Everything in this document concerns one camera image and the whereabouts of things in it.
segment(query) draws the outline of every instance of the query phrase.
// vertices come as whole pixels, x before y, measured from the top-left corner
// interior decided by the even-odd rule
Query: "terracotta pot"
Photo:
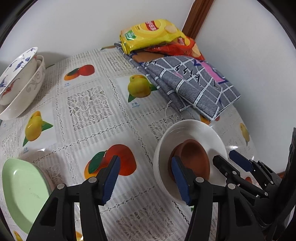
[[[209,180],[209,158],[206,151],[199,142],[189,139],[176,146],[172,151],[168,161],[168,172],[173,181],[175,181],[171,167],[173,156],[179,156],[184,166],[192,169],[197,177],[202,177],[205,180]]]

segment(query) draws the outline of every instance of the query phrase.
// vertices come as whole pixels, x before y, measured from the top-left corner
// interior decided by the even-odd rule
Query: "yellow chip bag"
[[[120,41],[123,51],[129,54],[132,50],[170,43],[174,39],[186,36],[171,22],[157,19],[141,23],[120,32]]]

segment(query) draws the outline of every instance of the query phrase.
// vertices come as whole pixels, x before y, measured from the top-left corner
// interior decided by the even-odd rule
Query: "yellow fruit print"
[[[17,241],[22,241],[22,238],[20,237],[20,235],[16,231],[13,231],[13,233],[15,234],[15,238]]]
[[[77,231],[76,231],[76,239],[77,239],[77,241],[83,241],[83,236],[82,236],[82,234],[79,233],[79,232],[77,232]]]
[[[23,145],[26,145],[28,141],[35,141],[40,135],[41,132],[53,127],[52,124],[49,124],[42,120],[40,111],[34,112],[25,128],[25,139]]]
[[[25,136],[28,141],[36,140],[42,131],[42,118],[40,111],[33,113],[25,129]]]
[[[130,83],[128,84],[128,102],[131,102],[135,98],[147,97],[154,90],[157,90],[156,87],[145,76],[135,74],[130,77]]]
[[[209,125],[211,123],[206,117],[204,117],[201,114],[200,114],[200,121],[203,123],[206,123],[207,125]]]
[[[242,136],[246,140],[246,145],[248,146],[248,142],[250,141],[250,134],[249,134],[247,128],[245,127],[245,125],[243,123],[240,123],[239,127],[240,127],[240,129],[242,131]]]

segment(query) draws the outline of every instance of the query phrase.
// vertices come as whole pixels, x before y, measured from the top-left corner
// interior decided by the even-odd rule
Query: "white wall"
[[[296,127],[296,50],[279,22],[256,0],[215,0],[196,41],[242,94],[235,106],[261,161],[284,171]]]
[[[0,49],[0,73],[21,53],[39,47],[49,66],[83,51],[112,45],[120,30],[165,18],[182,29],[193,0],[38,0]]]

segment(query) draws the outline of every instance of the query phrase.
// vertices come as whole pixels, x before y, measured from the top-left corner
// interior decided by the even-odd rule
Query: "gray checkered towel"
[[[178,111],[192,106],[213,121],[240,97],[236,88],[206,61],[167,56],[140,65],[123,52],[120,44],[115,46]]]

